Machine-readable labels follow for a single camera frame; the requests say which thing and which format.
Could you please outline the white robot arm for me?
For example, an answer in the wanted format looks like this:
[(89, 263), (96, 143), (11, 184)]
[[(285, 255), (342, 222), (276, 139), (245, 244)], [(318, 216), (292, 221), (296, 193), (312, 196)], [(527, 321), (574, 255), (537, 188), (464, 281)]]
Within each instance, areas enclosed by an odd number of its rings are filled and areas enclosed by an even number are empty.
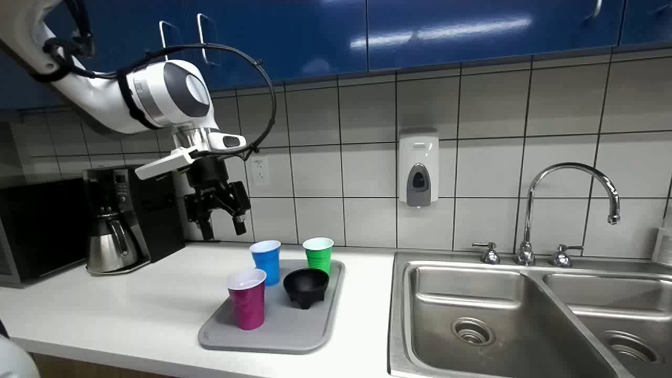
[(237, 236), (246, 231), (250, 200), (228, 180), (226, 156), (250, 143), (217, 123), (214, 101), (200, 68), (185, 58), (147, 56), (128, 68), (89, 70), (91, 24), (83, 0), (0, 0), (0, 43), (37, 81), (54, 89), (94, 123), (117, 135), (169, 130), (172, 152), (135, 169), (141, 180), (188, 173), (192, 222), (213, 238), (211, 212), (222, 207)]

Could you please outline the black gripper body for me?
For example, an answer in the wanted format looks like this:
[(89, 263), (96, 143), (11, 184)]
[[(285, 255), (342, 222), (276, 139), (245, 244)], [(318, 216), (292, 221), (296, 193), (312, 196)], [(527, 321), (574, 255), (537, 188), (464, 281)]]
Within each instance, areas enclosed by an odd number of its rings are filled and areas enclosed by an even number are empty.
[(200, 224), (206, 210), (221, 207), (231, 215), (248, 212), (250, 198), (242, 180), (231, 180), (219, 157), (203, 157), (188, 170), (192, 193), (185, 198), (188, 216)]

